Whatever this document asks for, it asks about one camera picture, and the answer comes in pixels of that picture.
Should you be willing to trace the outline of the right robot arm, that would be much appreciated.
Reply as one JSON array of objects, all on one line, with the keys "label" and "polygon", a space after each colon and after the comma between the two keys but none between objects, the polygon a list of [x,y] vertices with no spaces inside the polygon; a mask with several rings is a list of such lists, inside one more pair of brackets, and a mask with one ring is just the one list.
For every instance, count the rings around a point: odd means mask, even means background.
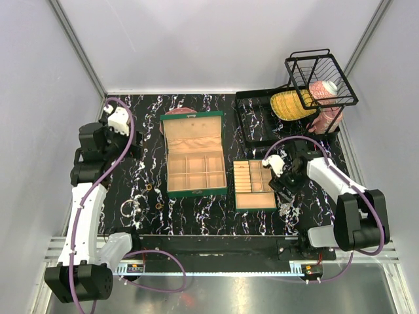
[{"label": "right robot arm", "polygon": [[263,158],[263,167],[269,168],[274,176],[270,187],[291,201],[306,181],[314,181],[336,205],[332,224],[307,229],[307,237],[297,243],[299,255],[309,260],[323,247],[378,255],[390,241],[384,194],[378,189],[369,190],[349,178],[319,143],[315,143],[317,148],[312,150],[307,145],[313,141],[312,138],[296,135],[277,143],[286,141],[292,142],[290,168],[285,168],[285,162],[278,154],[267,152]]}]

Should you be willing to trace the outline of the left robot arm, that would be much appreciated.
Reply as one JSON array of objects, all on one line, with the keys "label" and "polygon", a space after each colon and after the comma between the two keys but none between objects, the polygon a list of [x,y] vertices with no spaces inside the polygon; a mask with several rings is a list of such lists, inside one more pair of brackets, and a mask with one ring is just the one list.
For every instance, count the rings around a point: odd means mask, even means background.
[{"label": "left robot arm", "polygon": [[72,209],[62,252],[44,280],[63,304],[106,300],[113,273],[126,257],[136,258],[141,243],[127,229],[97,246],[100,213],[111,173],[124,157],[140,158],[131,122],[93,122],[79,128],[79,148],[70,172]]}]

